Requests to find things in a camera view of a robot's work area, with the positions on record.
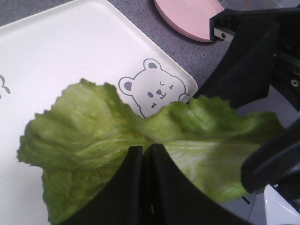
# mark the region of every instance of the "metal screw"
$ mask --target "metal screw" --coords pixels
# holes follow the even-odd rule
[[[295,88],[299,87],[299,81],[297,80],[291,80],[291,85]]]

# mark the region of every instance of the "bear cartoon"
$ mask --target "bear cartoon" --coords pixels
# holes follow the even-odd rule
[[[120,91],[131,96],[143,117],[151,116],[174,101],[187,102],[189,95],[182,80],[164,71],[158,61],[145,59],[144,70],[134,78],[122,77]]]

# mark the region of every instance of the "bear ear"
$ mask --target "bear ear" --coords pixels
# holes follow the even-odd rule
[[[144,61],[145,69],[161,69],[161,65],[154,59],[146,59]]]
[[[119,80],[119,89],[120,91],[122,91],[125,95],[129,95],[132,96],[132,85],[133,85],[134,79],[132,79],[131,77],[122,77]]]

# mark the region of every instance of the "bear eye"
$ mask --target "bear eye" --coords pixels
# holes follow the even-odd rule
[[[153,94],[151,92],[148,92],[147,95],[150,97],[150,98],[153,98]]]

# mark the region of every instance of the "black clamp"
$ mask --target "black clamp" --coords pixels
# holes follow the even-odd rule
[[[221,96],[238,108],[267,97],[271,84],[300,111],[300,6],[226,9],[211,18],[210,39],[231,44],[194,97]]]
[[[60,225],[250,225],[200,192],[162,144],[130,147],[105,188]]]

